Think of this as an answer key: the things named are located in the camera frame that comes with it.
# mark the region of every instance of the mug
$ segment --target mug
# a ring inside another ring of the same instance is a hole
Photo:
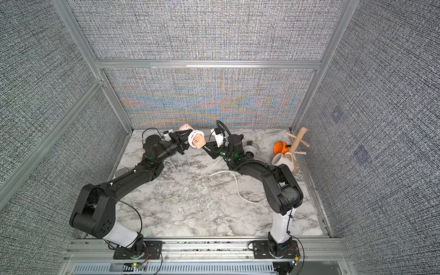
[[[282,142],[282,141],[278,141],[274,145],[274,154],[278,154],[278,153],[285,154],[286,152],[289,152],[290,147],[291,147],[291,145],[289,145],[285,142]]]
[[[285,154],[278,153],[274,159],[272,160],[272,165],[279,166],[281,164],[287,165],[289,167],[290,171],[293,171],[295,169],[294,164],[294,158],[292,153],[286,152]]]

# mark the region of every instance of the wooden mug tree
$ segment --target wooden mug tree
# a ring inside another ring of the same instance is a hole
[[[289,149],[290,153],[301,154],[301,155],[307,154],[306,152],[297,152],[297,148],[298,148],[298,145],[300,145],[300,143],[304,144],[306,147],[310,146],[310,144],[308,144],[307,142],[302,140],[302,138],[304,137],[304,135],[306,134],[307,131],[308,131],[307,128],[302,127],[296,136],[289,133],[289,132],[286,132],[286,135],[293,137],[295,139],[293,141],[292,145],[290,146],[290,149]],[[296,173],[298,171],[297,163],[294,159],[292,159],[292,161],[293,161],[293,165],[295,166],[293,172]]]

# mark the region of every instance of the robotic arm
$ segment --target robotic arm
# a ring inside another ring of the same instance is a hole
[[[115,205],[126,194],[140,185],[157,178],[164,168],[163,161],[176,152],[188,149],[188,136],[192,130],[170,133],[171,141],[158,135],[147,137],[142,161],[124,175],[99,185],[87,184],[78,196],[70,216],[70,225],[96,238],[120,245],[132,258],[143,255],[143,235],[116,221]]]
[[[264,191],[274,219],[268,233],[268,246],[274,257],[282,257],[290,246],[289,221],[295,209],[301,205],[303,194],[286,165],[273,166],[254,160],[251,150],[243,148],[243,135],[231,134],[221,121],[216,121],[216,134],[223,136],[223,142],[208,142],[202,148],[212,157],[222,156],[229,169],[242,175],[249,175],[263,183]],[[227,145],[225,131],[228,133]],[[99,185],[87,184],[78,196],[70,217],[70,225],[96,238],[103,238],[117,244],[113,249],[123,249],[133,259],[140,258],[145,251],[143,235],[132,231],[116,221],[115,205],[126,194],[138,186],[157,178],[164,168],[163,161],[169,156],[189,148],[192,129],[170,132],[170,141],[161,140],[158,135],[146,138],[142,161],[124,175]]]

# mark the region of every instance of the aluminum frame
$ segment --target aluminum frame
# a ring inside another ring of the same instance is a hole
[[[96,60],[98,68],[145,68],[145,69],[187,69],[187,68],[284,68],[319,69],[320,61],[285,60]]]
[[[162,245],[164,262],[289,261],[289,259],[255,259],[253,251],[248,250],[247,245],[251,241],[267,240],[263,237],[146,238],[145,240],[164,242]],[[300,236],[299,240],[304,246],[305,261],[351,261],[342,238]],[[64,256],[63,263],[134,262],[134,260],[114,260],[113,253],[102,239],[74,239]]]
[[[119,152],[119,155],[117,156],[116,162],[114,163],[113,169],[111,170],[110,175],[107,180],[113,179],[113,176],[115,175],[115,173],[117,171],[117,167],[119,166],[119,163],[121,162],[122,156],[124,155],[125,149],[127,148],[127,145],[128,145],[128,142],[130,141],[131,136],[132,136],[132,134],[128,134],[125,137],[124,145],[122,146],[121,151]]]
[[[108,82],[104,72],[99,70],[99,68],[96,66],[95,54],[93,53],[92,48],[88,44],[69,5],[66,3],[65,0],[52,0],[52,3],[56,8],[58,14],[60,15],[61,19],[63,20],[64,24],[66,25],[66,28],[70,32],[70,35],[72,36],[73,40],[80,49],[93,75],[95,76],[96,79],[100,79],[104,81],[105,85],[103,90],[104,90],[104,94],[107,97],[107,100],[109,101],[110,105],[115,111],[117,117],[119,118],[119,121],[121,122],[126,132],[131,134],[133,126],[130,122],[130,119],[128,118],[127,113],[122,107],[121,102],[117,99],[116,93],[114,92],[113,88]]]
[[[81,97],[64,114],[60,121],[47,133],[47,135],[38,143],[34,150],[21,162],[14,172],[6,179],[0,187],[0,209],[9,202],[12,196],[27,180],[30,174],[38,166],[40,161],[46,156],[50,149],[55,145],[59,138],[64,134],[72,121],[83,110],[89,100],[103,86],[99,79],[95,80],[90,87],[81,95]]]
[[[307,167],[307,163],[305,161],[305,158],[303,155],[298,155],[298,154],[295,155],[295,157],[297,159],[299,166],[303,170],[304,181],[308,187],[308,191],[310,193],[310,197],[312,198],[313,205],[316,207],[316,211],[318,212],[318,219],[322,220],[329,237],[332,238],[332,237],[334,237],[333,230],[330,227],[330,223],[329,223],[327,214],[324,210],[323,202],[321,201],[321,198],[319,197],[318,192],[316,191],[315,182],[312,179],[312,175],[310,174],[310,171]]]
[[[290,129],[292,129],[292,132],[296,132],[298,130],[301,120],[304,117],[304,114],[307,111],[307,108],[310,102],[312,101],[313,96],[316,93],[319,83],[321,82],[330,61],[333,58],[333,54],[335,53],[336,48],[338,47],[339,42],[341,41],[342,35],[344,34],[345,29],[347,28],[347,25],[350,22],[350,19],[358,3],[359,0],[347,0],[347,2],[345,3],[344,8],[342,9],[337,24],[332,33],[332,36],[324,52],[323,59],[321,61],[322,63],[321,68],[313,76],[310,86],[298,107],[298,111],[290,127]]]

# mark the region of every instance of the coiled white cable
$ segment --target coiled white cable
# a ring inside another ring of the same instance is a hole
[[[191,145],[191,147],[193,147],[193,148],[195,148],[195,145],[192,144],[192,140],[197,134],[201,134],[203,137],[205,137],[205,134],[200,130],[192,131],[190,133],[190,135],[188,136],[188,144]]]
[[[222,158],[220,158],[218,161],[216,161],[216,163],[214,163],[214,164],[209,168],[209,170],[208,170],[208,172],[207,172],[207,175],[208,175],[208,176],[213,176],[213,175],[217,175],[217,174],[220,174],[220,173],[231,173],[231,174],[234,176],[234,179],[235,179],[235,185],[236,185],[236,187],[237,187],[237,194],[238,194],[239,197],[242,198],[245,202],[252,203],[252,204],[259,204],[259,203],[262,203],[262,202],[264,202],[264,201],[266,200],[266,198],[264,198],[264,199],[263,199],[262,201],[260,201],[260,202],[253,202],[253,201],[250,201],[250,200],[247,200],[247,199],[243,198],[242,195],[240,194],[240,190],[238,189],[238,181],[237,181],[237,177],[235,176],[235,174],[234,174],[232,171],[229,171],[229,170],[223,170],[223,171],[218,171],[218,172],[215,172],[215,173],[213,173],[213,174],[210,174],[209,172],[211,171],[211,169],[212,169],[217,163],[219,163],[219,161],[221,161],[221,160],[222,160]]]

